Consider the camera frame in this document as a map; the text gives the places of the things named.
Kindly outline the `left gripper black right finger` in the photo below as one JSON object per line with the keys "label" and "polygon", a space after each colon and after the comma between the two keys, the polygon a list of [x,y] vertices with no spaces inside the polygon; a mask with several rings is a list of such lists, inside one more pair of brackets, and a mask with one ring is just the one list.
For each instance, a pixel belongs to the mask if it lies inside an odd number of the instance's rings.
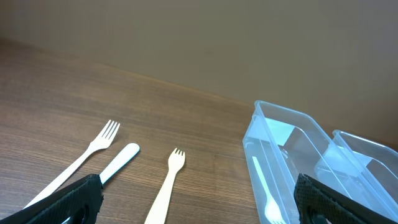
{"label": "left gripper black right finger", "polygon": [[394,220],[302,173],[295,184],[294,200],[301,224],[395,224]]}

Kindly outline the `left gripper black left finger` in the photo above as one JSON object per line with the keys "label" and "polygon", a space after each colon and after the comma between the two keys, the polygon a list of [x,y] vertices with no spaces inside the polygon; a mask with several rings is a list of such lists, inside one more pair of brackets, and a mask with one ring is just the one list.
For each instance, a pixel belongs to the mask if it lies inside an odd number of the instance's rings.
{"label": "left gripper black left finger", "polygon": [[41,201],[1,220],[1,224],[95,224],[103,203],[103,184],[89,174]]}

